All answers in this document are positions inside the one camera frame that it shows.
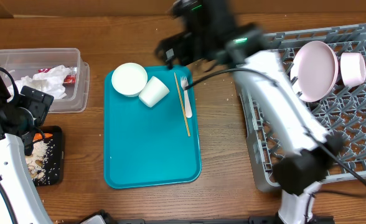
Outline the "white bowl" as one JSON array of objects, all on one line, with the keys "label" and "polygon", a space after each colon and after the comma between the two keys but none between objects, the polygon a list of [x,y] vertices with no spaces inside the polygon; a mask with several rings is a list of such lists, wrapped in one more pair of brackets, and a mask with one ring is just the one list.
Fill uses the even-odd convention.
[{"label": "white bowl", "polygon": [[135,97],[140,94],[148,82],[145,69],[137,63],[124,63],[117,67],[112,76],[111,84],[120,94]]}]

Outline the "white paper cup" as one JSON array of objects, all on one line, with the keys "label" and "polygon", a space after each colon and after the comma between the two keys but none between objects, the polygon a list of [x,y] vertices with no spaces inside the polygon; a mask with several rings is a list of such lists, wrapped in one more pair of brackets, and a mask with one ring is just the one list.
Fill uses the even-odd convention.
[{"label": "white paper cup", "polygon": [[169,93],[168,87],[157,77],[151,77],[139,94],[139,99],[152,108]]}]

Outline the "white plastic fork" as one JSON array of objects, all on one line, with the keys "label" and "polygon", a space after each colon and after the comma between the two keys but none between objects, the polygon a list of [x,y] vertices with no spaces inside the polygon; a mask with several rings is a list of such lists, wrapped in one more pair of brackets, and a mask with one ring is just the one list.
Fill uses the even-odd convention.
[{"label": "white plastic fork", "polygon": [[192,117],[192,108],[190,105],[189,94],[188,94],[188,91],[186,90],[186,87],[188,87],[188,85],[189,85],[189,83],[188,83],[187,77],[181,77],[181,87],[184,91],[185,116],[186,116],[186,118],[191,118]]}]

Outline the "teal plastic serving tray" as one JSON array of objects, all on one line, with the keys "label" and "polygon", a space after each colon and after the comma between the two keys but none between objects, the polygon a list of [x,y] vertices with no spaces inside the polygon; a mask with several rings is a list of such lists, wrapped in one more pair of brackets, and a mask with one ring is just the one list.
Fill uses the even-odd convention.
[{"label": "teal plastic serving tray", "polygon": [[114,189],[192,182],[202,170],[195,93],[188,91],[192,117],[184,119],[180,79],[192,81],[187,67],[145,68],[170,92],[152,108],[138,97],[118,93],[105,78],[104,179]]}]

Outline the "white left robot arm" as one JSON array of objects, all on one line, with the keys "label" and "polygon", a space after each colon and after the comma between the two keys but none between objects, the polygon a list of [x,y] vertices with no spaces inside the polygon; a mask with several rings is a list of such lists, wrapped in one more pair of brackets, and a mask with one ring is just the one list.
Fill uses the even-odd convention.
[{"label": "white left robot arm", "polygon": [[25,156],[54,98],[28,86],[10,93],[2,73],[8,72],[0,67],[0,223],[51,223]]}]

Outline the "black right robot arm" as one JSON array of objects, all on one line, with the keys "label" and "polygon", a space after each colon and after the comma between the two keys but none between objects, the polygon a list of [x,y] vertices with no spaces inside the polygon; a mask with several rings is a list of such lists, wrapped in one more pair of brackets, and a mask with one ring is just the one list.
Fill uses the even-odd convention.
[{"label": "black right robot arm", "polygon": [[259,104],[285,152],[273,166],[274,179],[282,190],[273,223],[334,221],[313,215],[311,207],[344,141],[337,134],[329,134],[293,92],[279,54],[267,48],[256,24],[188,27],[161,40],[154,53],[169,68],[175,61],[188,65],[198,59],[225,65]]}]

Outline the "clear plastic waste bin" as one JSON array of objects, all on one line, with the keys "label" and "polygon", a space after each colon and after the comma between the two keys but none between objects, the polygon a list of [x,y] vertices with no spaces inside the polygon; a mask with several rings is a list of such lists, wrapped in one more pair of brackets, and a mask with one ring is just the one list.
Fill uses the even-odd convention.
[{"label": "clear plastic waste bin", "polygon": [[77,67],[75,84],[63,84],[67,96],[55,100],[49,113],[79,113],[85,110],[88,100],[90,68],[81,58],[76,48],[52,49],[11,49],[0,50],[0,67],[11,74],[11,78],[33,77],[41,68],[53,68],[59,65]]}]

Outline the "grey plastic dish rack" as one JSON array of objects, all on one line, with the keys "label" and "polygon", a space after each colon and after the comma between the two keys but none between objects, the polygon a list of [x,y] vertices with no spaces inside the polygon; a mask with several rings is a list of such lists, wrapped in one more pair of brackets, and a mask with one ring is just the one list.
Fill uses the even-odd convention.
[{"label": "grey plastic dish rack", "polygon": [[[286,72],[293,69],[299,49],[311,41],[326,43],[338,57],[344,53],[360,53],[366,65],[366,23],[267,36],[271,47],[281,54]],[[259,104],[251,97],[248,79],[240,75],[233,79],[245,115],[246,144],[255,185],[262,192],[278,190],[279,183],[273,177],[272,168],[284,157],[282,145]],[[318,102],[307,103],[307,107],[330,133],[342,135],[345,147],[338,158],[366,179],[366,81],[353,88],[336,83],[329,95]]]}]

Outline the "pink bowl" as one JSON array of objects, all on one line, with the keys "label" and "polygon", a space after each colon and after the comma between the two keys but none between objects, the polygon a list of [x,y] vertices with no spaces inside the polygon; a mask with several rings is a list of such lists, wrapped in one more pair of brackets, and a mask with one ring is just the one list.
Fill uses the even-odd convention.
[{"label": "pink bowl", "polygon": [[340,58],[340,72],[345,86],[363,84],[366,79],[366,65],[362,54],[343,53]]}]

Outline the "red snack wrapper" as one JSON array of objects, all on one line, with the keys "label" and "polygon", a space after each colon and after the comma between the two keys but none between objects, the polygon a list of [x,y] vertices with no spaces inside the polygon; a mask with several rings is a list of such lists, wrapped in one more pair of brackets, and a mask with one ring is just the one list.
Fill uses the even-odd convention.
[{"label": "red snack wrapper", "polygon": [[75,84],[77,80],[77,67],[64,67],[60,65],[53,68],[41,68],[38,70],[39,73],[44,73],[45,77],[60,79],[64,77],[63,84]]}]

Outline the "orange carrot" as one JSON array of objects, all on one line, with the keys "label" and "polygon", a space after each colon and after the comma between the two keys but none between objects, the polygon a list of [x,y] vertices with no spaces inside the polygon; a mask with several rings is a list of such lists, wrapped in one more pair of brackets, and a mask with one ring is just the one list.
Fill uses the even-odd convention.
[{"label": "orange carrot", "polygon": [[44,133],[44,135],[41,135],[41,133],[37,133],[35,134],[33,141],[38,141],[38,140],[43,140],[46,138],[51,138],[53,136],[53,134],[51,133]]}]

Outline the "large pink plate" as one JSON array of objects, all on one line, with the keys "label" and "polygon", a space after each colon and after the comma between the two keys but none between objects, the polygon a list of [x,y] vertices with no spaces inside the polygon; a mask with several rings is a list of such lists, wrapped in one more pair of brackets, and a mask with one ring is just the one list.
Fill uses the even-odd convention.
[{"label": "large pink plate", "polygon": [[333,89],[339,64],[335,52],[321,41],[312,41],[299,49],[290,70],[290,79],[297,78],[293,91],[301,93],[305,102],[323,99]]}]

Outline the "white napkin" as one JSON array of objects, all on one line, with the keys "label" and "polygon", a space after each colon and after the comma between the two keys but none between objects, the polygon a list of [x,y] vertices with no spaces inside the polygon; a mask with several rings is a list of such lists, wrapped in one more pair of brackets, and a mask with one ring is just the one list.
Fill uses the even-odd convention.
[{"label": "white napkin", "polygon": [[20,93],[22,87],[28,86],[46,94],[52,95],[55,100],[60,100],[67,96],[66,87],[63,85],[68,75],[71,75],[73,69],[59,65],[51,68],[48,72],[39,72],[30,77],[28,75],[22,78],[14,78],[14,83]]}]

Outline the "pile of peanuts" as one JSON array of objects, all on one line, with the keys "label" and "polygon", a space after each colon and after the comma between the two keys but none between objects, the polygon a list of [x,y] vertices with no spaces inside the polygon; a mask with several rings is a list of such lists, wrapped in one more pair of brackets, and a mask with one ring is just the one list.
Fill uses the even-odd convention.
[{"label": "pile of peanuts", "polygon": [[43,163],[39,159],[26,158],[28,170],[32,179],[41,179],[45,175]]}]

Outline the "wooden chopstick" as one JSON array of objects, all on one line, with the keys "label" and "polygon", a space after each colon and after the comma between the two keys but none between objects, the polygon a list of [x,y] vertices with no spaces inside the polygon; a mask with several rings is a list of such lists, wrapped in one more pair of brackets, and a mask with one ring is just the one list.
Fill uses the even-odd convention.
[{"label": "wooden chopstick", "polygon": [[180,101],[180,104],[181,104],[181,110],[182,110],[182,115],[183,115],[184,122],[185,122],[185,127],[186,127],[186,131],[187,131],[187,135],[188,135],[188,137],[191,137],[189,125],[188,125],[187,118],[186,118],[186,115],[185,115],[185,108],[184,108],[184,104],[183,104],[183,100],[182,100],[182,96],[181,96],[179,82],[177,81],[177,75],[176,75],[176,73],[174,73],[174,79],[175,79],[175,83],[176,83],[176,87],[177,87],[177,94],[179,96],[179,101]]}]

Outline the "pile of white rice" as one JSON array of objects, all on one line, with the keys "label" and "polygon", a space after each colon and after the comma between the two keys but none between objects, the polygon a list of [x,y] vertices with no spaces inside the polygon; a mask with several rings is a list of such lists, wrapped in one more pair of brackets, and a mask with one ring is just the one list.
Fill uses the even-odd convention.
[{"label": "pile of white rice", "polygon": [[31,158],[31,159],[39,159],[43,163],[43,169],[45,166],[45,163],[48,160],[47,154],[49,150],[49,146],[47,143],[41,141],[37,142],[33,145],[34,149],[32,151],[32,154],[30,156],[26,156],[25,158]]}]

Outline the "black food waste tray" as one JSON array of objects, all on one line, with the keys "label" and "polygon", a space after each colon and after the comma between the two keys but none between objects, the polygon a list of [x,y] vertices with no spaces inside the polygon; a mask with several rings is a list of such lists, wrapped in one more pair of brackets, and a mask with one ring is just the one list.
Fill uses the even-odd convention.
[{"label": "black food waste tray", "polygon": [[43,133],[51,133],[51,138],[35,141],[45,142],[49,146],[48,160],[45,163],[45,176],[40,180],[32,180],[36,187],[59,184],[63,180],[63,162],[65,141],[62,129],[59,126],[45,126],[40,130]]}]

